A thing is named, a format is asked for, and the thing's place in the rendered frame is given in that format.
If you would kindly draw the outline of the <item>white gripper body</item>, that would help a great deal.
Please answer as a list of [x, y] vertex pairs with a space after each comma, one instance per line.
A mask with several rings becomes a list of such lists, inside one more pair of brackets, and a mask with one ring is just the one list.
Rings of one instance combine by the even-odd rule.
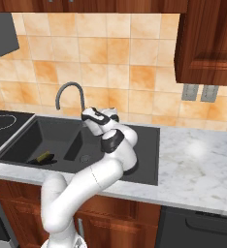
[[104, 115], [104, 118], [102, 120], [103, 124], [107, 124], [113, 121], [115, 122], [119, 121], [116, 108], [102, 108], [100, 112]]

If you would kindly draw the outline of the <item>black sink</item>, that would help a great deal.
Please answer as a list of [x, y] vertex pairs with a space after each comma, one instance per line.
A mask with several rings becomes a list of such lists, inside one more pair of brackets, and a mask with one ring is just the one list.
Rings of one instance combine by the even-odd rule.
[[[121, 179], [156, 186], [160, 130], [137, 125], [131, 128], [138, 135], [134, 147], [138, 162]], [[0, 163], [27, 167], [45, 152], [54, 158], [41, 166], [43, 170], [69, 173], [77, 173], [104, 156], [101, 139], [79, 120], [37, 116], [0, 151]]]

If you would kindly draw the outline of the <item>olive yellow sponge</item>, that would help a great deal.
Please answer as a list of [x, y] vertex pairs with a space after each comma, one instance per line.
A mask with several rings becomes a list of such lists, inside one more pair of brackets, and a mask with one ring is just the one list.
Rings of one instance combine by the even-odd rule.
[[46, 151], [45, 153], [41, 154], [39, 157], [36, 158], [37, 162], [42, 162], [49, 156], [49, 151]]

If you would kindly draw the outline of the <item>grey curved tap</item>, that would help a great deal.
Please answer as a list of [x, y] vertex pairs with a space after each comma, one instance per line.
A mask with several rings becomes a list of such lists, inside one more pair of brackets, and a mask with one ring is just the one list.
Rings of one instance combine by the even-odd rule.
[[60, 97], [61, 97], [61, 94], [69, 86], [76, 86], [78, 88], [78, 90], [80, 92], [80, 97], [81, 97], [81, 112], [83, 112], [85, 110], [83, 89], [77, 82], [74, 82], [74, 81], [69, 81], [69, 82], [63, 84], [59, 88], [59, 90], [58, 90], [58, 92], [56, 94], [56, 97], [55, 97], [55, 107], [56, 107], [56, 109], [60, 110]]

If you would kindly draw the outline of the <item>black hob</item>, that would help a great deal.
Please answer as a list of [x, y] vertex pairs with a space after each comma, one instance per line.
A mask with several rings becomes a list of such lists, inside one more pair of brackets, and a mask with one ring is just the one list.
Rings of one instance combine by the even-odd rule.
[[33, 113], [0, 110], [0, 147], [33, 116]]

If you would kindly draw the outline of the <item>brown wooden cupboard row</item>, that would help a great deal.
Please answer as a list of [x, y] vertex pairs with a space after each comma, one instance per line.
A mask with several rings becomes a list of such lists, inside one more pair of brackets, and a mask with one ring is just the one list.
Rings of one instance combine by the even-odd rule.
[[188, 0], [0, 0], [0, 13], [183, 14]]

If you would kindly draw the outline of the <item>brown wooden cupboard door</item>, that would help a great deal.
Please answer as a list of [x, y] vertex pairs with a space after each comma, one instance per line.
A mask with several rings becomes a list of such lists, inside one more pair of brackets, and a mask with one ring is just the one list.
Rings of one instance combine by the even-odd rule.
[[154, 248], [161, 206], [95, 196], [75, 214], [88, 248]]
[[0, 203], [20, 248], [41, 248], [49, 237], [41, 221], [41, 187], [0, 179]]

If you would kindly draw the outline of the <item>grey extractor hood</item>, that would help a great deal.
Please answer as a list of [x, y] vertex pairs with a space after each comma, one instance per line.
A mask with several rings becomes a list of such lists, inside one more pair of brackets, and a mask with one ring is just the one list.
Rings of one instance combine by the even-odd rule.
[[0, 13], [0, 57], [19, 49], [11, 13]]

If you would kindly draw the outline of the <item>black dishwasher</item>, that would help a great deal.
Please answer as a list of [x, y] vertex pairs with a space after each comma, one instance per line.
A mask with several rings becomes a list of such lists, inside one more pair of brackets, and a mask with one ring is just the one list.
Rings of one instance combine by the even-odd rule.
[[162, 206], [154, 248], [227, 248], [227, 216]]

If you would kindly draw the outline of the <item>grey wall socket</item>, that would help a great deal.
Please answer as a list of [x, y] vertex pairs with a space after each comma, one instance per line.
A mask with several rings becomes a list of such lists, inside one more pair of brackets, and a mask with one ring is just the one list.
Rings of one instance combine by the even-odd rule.
[[205, 85], [203, 87], [201, 101], [206, 103], [214, 103], [216, 100], [218, 85]]
[[195, 101], [197, 98], [199, 85], [198, 84], [187, 84], [183, 85], [181, 99], [183, 101]]

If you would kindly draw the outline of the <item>brown wooden wall cupboard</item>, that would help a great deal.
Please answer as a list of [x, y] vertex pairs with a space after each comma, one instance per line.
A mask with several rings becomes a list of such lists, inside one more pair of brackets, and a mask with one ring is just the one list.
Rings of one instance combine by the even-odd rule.
[[188, 0], [174, 62], [178, 83], [227, 86], [227, 0]]

